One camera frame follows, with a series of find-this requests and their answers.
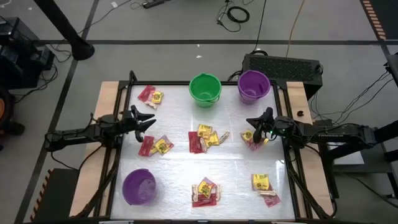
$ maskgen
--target green bucket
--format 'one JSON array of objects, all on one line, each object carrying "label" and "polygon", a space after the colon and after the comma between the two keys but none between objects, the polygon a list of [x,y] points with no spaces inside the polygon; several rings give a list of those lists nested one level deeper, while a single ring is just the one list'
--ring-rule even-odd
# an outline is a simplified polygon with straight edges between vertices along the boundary
[{"label": "green bucket", "polygon": [[220,99],[221,82],[212,74],[202,73],[190,81],[189,92],[198,106],[213,106]]}]

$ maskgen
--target wooden board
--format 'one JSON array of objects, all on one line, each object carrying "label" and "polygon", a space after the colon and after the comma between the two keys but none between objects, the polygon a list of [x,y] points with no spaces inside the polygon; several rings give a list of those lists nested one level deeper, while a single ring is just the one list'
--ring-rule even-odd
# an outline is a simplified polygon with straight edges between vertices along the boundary
[{"label": "wooden board", "polygon": [[[95,117],[99,117],[105,114],[112,114],[114,103],[116,99],[116,94],[118,91],[119,82],[103,82],[101,90],[99,93],[97,107],[95,110]],[[304,86],[301,82],[289,82],[287,83],[288,94],[290,98],[290,107],[293,112],[294,119],[304,123],[312,124],[312,118],[310,114],[310,109],[308,107],[307,97],[305,95]],[[286,107],[284,104],[283,93],[280,91],[282,112],[286,115]],[[298,117],[297,112],[302,110],[304,116]],[[99,143],[87,144],[86,156],[95,150],[99,146]],[[76,215],[80,212],[88,201],[92,198],[98,184],[100,182],[100,175],[103,166],[103,158],[105,155],[105,150],[99,150],[92,158],[86,161],[83,166],[78,184],[76,187],[75,196],[73,198],[73,204],[70,211],[70,215]],[[317,200],[317,202],[322,206],[322,208],[328,213],[333,213],[333,207],[330,200],[330,195],[328,187],[326,184],[325,174],[323,172],[323,166],[321,159],[317,154],[309,149],[301,150],[302,163],[305,178],[307,181],[307,188]],[[297,191],[298,205],[301,217],[305,217],[305,207],[302,198],[301,191]],[[103,195],[103,203],[101,206],[100,214],[104,215],[106,210],[106,201],[108,200],[109,190],[107,190]]]}]

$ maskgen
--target purple bucket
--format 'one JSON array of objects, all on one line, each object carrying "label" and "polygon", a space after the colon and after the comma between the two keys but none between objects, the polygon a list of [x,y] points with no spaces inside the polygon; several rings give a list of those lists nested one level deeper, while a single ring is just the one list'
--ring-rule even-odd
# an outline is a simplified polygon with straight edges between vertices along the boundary
[{"label": "purple bucket", "polygon": [[132,171],[123,182],[123,197],[130,205],[149,203],[156,195],[155,177],[147,169]]},{"label": "purple bucket", "polygon": [[238,89],[242,102],[252,104],[267,95],[271,89],[271,83],[263,73],[248,70],[239,77]]}]

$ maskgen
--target concrete floor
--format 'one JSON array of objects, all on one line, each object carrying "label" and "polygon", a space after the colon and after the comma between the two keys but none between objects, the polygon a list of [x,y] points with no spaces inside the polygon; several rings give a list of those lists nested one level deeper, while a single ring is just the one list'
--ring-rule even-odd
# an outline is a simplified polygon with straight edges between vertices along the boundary
[{"label": "concrete floor", "polygon": [[[98,0],[61,1],[57,4],[77,31],[84,28],[90,10]],[[93,21],[97,21],[111,8],[111,0],[99,0]],[[201,72],[214,73],[226,80],[241,68],[244,54],[253,44],[225,44],[228,40],[255,40],[261,18],[262,0],[245,6],[251,13],[249,22],[242,24],[237,33],[229,33],[216,25],[215,18],[222,0],[173,0],[149,10],[131,10],[130,3],[115,9],[101,22],[90,28],[88,40],[103,40],[96,44],[96,53],[89,60],[56,63],[59,76],[44,90],[28,96],[16,105],[16,120],[25,124],[22,136],[7,137],[0,152],[0,223],[13,223],[21,200],[39,156],[43,136],[47,132],[67,77],[72,77],[57,129],[72,129],[86,125],[93,112],[101,82],[127,80],[134,70],[139,80],[190,80]],[[262,24],[261,40],[287,40],[300,0],[268,0]],[[39,38],[60,40],[62,36],[31,0],[13,0],[0,8],[3,17],[20,17]],[[226,26],[235,26],[225,22]],[[359,0],[307,0],[297,21],[293,40],[330,40],[317,45],[292,45],[289,57],[319,60],[324,66],[323,87],[318,92],[321,113],[342,110],[354,97],[384,72],[386,58],[378,45],[354,44],[336,40],[377,40]],[[163,42],[126,45],[108,40],[197,40],[195,44]],[[208,40],[221,40],[209,44]],[[269,55],[284,56],[284,44],[259,45]],[[398,46],[388,45],[393,54]],[[358,102],[370,99],[380,88],[375,88]],[[398,89],[393,82],[367,106],[353,113],[346,122],[383,126],[396,120]],[[387,150],[396,149],[396,140],[386,143]],[[83,160],[85,146],[68,147],[55,157],[77,167]],[[41,181],[48,169],[61,167],[46,158],[39,184],[32,196],[25,221],[29,220]],[[382,194],[392,193],[385,175],[364,175],[361,178]],[[398,213],[390,205],[374,196],[355,180],[336,178],[340,199],[337,219],[357,222],[392,223]]]}]

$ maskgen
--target white table surface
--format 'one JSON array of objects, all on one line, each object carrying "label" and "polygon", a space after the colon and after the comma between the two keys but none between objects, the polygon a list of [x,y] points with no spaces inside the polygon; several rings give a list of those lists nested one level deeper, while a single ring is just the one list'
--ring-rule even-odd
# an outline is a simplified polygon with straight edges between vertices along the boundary
[{"label": "white table surface", "polygon": [[[294,211],[289,181],[279,138],[256,151],[243,143],[240,133],[254,131],[246,118],[260,116],[268,106],[276,105],[274,92],[254,105],[239,100],[237,86],[223,86],[221,98],[211,108],[198,107],[188,86],[155,86],[164,92],[162,104],[155,111],[137,99],[145,86],[133,86],[130,105],[141,113],[154,113],[157,120],[145,133],[156,139],[164,134],[174,147],[161,156],[138,155],[141,143],[134,134],[125,135],[111,211],[112,219],[128,220],[293,220]],[[188,132],[207,124],[221,137],[229,138],[213,146],[206,154],[189,153]],[[157,182],[157,195],[148,205],[129,205],[123,198],[123,180],[136,169],[149,169]],[[264,199],[252,190],[251,174],[268,174],[281,203],[268,208]],[[222,185],[216,206],[193,208],[192,184],[207,177]]]}]

